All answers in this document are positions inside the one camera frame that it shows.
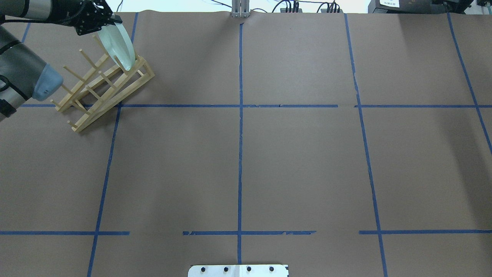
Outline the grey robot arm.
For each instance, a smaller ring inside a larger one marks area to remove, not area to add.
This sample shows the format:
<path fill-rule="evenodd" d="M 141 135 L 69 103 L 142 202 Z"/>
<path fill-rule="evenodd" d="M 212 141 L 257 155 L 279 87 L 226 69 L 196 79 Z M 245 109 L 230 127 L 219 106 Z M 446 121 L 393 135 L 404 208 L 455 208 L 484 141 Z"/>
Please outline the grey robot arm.
<path fill-rule="evenodd" d="M 2 0 L 1 24 L 51 23 L 74 27 L 77 35 L 122 23 L 105 0 Z M 21 40 L 1 27 L 1 119 L 27 100 L 44 101 L 63 84 L 63 77 Z"/>

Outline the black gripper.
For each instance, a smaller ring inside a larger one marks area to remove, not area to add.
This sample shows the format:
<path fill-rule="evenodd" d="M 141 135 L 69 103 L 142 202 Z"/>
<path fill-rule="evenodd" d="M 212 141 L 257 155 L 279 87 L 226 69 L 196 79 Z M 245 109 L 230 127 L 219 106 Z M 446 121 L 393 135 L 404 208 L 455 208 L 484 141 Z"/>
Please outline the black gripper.
<path fill-rule="evenodd" d="M 120 16 L 114 14 L 105 0 L 83 0 L 81 8 L 73 19 L 77 35 L 86 35 L 102 30 L 105 26 L 122 23 Z"/>

